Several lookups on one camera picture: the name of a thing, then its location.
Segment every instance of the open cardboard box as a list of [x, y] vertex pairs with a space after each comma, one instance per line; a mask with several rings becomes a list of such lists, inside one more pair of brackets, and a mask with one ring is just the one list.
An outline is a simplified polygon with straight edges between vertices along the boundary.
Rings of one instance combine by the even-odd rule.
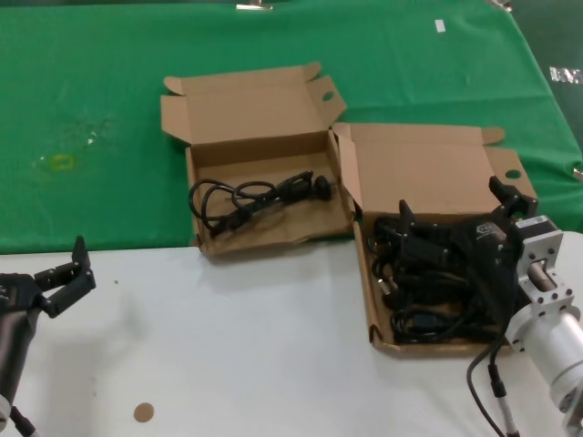
[[[211, 238], [193, 217], [200, 249], [209, 256], [296, 244], [352, 231], [351, 211], [340, 187], [340, 163], [330, 130], [346, 109], [320, 64], [198, 77], [166, 77], [175, 96], [161, 97], [162, 129], [189, 143], [189, 185], [203, 178], [231, 186], [262, 180], [279, 184], [305, 170], [336, 184], [330, 201], [303, 200], [258, 213], [244, 227]], [[203, 186], [195, 194], [200, 209]], [[209, 215], [234, 210], [219, 191]]]
[[369, 340], [377, 349], [413, 352], [476, 351], [484, 345], [394, 343], [390, 316], [371, 273], [366, 240], [377, 217], [398, 216], [405, 199], [419, 220], [455, 222], [491, 212], [499, 203], [488, 188], [496, 175], [534, 197], [516, 152], [495, 147], [500, 128], [345, 124], [333, 126], [340, 150], [343, 184], [362, 210], [353, 223], [361, 270]]

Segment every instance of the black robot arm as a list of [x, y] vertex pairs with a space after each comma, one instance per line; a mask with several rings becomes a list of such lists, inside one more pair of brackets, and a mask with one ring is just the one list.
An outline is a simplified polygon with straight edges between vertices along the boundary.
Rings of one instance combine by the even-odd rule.
[[[43, 293], [62, 287], [46, 297]], [[96, 287], [82, 237], [72, 260], [37, 273], [0, 274], [0, 431], [10, 417], [26, 354], [35, 336], [40, 312], [54, 318]]]

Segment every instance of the white label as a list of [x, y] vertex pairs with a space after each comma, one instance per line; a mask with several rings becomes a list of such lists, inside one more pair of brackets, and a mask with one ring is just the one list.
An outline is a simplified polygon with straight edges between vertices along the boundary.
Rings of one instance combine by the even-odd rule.
[[517, 228], [527, 228], [528, 226], [536, 225], [537, 223], [542, 223], [547, 220], [548, 220], [547, 216], [538, 216], [529, 218], [527, 220], [517, 221], [516, 224]]
[[444, 20], [435, 20], [435, 28], [437, 29], [438, 34], [445, 32]]

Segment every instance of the green tablecloth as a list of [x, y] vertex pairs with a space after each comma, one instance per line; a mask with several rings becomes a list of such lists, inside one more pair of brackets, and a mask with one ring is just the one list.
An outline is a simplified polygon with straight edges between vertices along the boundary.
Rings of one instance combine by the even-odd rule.
[[[435, 20], [445, 32], [437, 33]], [[542, 212], [583, 230], [578, 146], [512, 17], [482, 0], [0, 10], [0, 252], [184, 246], [164, 76], [322, 62], [349, 121], [501, 126]]]

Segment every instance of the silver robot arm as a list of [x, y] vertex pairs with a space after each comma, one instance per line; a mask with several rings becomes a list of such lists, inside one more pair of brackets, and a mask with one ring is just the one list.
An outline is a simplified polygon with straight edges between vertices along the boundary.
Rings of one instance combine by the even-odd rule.
[[[515, 224], [519, 230], [544, 229], [552, 222], [545, 216]], [[552, 225], [549, 232], [523, 239], [517, 279], [530, 303], [512, 317], [506, 338], [518, 353], [533, 361], [547, 382], [550, 397], [565, 413], [568, 437], [583, 437], [583, 330], [580, 310], [573, 305], [573, 289], [556, 269], [563, 232]]]

